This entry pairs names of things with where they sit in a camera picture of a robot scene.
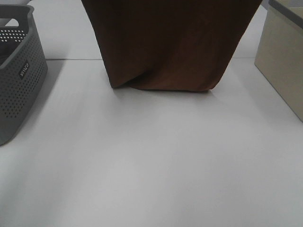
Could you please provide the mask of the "brown towel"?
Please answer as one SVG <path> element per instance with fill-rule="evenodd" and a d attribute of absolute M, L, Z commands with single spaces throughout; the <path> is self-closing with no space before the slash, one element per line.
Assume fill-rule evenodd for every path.
<path fill-rule="evenodd" d="M 203 92 L 221 80 L 259 0 L 84 0 L 112 88 Z"/>

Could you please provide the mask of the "beige fabric storage box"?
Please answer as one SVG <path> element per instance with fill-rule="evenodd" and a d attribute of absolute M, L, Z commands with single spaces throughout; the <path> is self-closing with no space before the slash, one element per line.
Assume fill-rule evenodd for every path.
<path fill-rule="evenodd" d="M 255 65 L 303 118 L 303 2 L 270 0 Z"/>

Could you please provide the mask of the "grey perforated plastic basket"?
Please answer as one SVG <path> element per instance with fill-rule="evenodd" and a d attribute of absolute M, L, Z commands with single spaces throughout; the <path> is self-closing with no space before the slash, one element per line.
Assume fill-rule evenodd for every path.
<path fill-rule="evenodd" d="M 48 66 L 29 5 L 2 4 L 0 17 L 17 26 L 0 27 L 0 143 L 10 141 L 32 108 Z"/>

